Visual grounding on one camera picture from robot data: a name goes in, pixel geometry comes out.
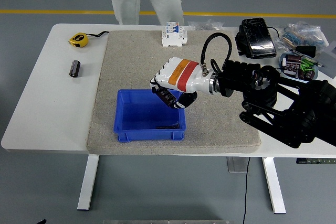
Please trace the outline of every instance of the white circuit breaker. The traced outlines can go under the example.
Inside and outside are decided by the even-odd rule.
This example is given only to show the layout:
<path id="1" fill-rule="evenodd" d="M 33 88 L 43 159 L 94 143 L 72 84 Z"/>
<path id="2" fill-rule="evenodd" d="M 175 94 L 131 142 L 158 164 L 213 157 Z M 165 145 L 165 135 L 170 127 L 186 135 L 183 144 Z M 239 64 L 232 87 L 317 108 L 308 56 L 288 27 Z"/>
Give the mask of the white circuit breaker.
<path id="1" fill-rule="evenodd" d="M 162 45 L 182 47 L 187 43 L 187 31 L 183 26 L 179 26 L 178 22 L 167 22 L 167 26 L 162 30 Z"/>

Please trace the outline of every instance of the table leg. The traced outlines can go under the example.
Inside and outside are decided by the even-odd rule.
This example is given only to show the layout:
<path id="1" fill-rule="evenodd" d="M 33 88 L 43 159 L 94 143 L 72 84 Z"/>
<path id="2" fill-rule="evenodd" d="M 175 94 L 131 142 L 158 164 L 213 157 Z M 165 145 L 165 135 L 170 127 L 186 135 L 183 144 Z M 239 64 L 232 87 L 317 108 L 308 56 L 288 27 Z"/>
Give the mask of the table leg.
<path id="1" fill-rule="evenodd" d="M 248 157 L 226 157 L 230 173 L 246 173 Z"/>
<path id="2" fill-rule="evenodd" d="M 263 157 L 264 170 L 268 184 L 268 190 L 271 197 L 273 212 L 275 214 L 285 214 L 285 204 L 282 198 L 281 188 L 278 180 L 277 170 L 275 169 L 272 157 Z"/>
<path id="3" fill-rule="evenodd" d="M 83 178 L 82 189 L 80 191 L 77 210 L 89 210 L 93 186 L 95 184 L 96 171 L 98 167 L 99 155 L 89 154 Z"/>

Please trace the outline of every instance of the tape measure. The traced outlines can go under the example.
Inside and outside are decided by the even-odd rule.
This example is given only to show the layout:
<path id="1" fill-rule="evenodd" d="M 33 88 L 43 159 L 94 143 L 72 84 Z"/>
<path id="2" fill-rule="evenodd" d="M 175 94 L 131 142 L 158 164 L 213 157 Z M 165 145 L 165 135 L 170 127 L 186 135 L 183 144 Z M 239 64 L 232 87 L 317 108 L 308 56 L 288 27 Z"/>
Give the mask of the tape measure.
<path id="1" fill-rule="evenodd" d="M 69 43 L 74 47 L 84 47 L 89 43 L 89 38 L 84 33 L 77 33 L 69 39 Z"/>
<path id="2" fill-rule="evenodd" d="M 108 31 L 102 31 L 99 34 L 77 33 L 69 39 L 69 43 L 70 43 L 70 45 L 72 45 L 74 47 L 84 47 L 89 43 L 88 36 L 94 36 L 94 37 L 99 38 L 100 36 L 102 36 L 105 33 L 108 34 L 109 32 Z"/>

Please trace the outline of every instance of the red stripe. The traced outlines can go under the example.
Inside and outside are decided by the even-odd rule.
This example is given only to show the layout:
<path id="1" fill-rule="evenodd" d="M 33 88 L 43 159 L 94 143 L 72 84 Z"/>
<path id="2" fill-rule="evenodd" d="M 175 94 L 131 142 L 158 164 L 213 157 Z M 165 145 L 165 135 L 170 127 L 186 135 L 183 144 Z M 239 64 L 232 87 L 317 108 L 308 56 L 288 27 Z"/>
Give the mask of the red stripe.
<path id="1" fill-rule="evenodd" d="M 177 82 L 177 88 L 179 90 L 186 92 L 186 86 L 189 77 L 191 76 L 191 73 L 194 71 L 197 65 L 197 62 L 190 61 L 189 64 L 185 67 L 183 73 L 181 74 L 181 77 L 179 78 L 179 81 Z"/>

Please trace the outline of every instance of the yellow floor line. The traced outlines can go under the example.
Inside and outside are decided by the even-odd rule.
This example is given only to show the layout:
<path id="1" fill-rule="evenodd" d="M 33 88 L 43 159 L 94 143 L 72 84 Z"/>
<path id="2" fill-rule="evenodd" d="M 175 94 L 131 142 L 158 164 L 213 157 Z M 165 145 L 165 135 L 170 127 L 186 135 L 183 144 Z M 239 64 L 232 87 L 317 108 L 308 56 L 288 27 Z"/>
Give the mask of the yellow floor line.
<path id="1" fill-rule="evenodd" d="M 0 9 L 0 14 L 94 14 L 113 15 L 112 10 L 14 10 Z M 221 13 L 184 12 L 185 16 L 226 16 L 226 17 L 276 17 L 276 18 L 336 18 L 335 14 L 290 14 L 290 13 Z M 154 11 L 141 11 L 140 15 L 155 15 Z"/>

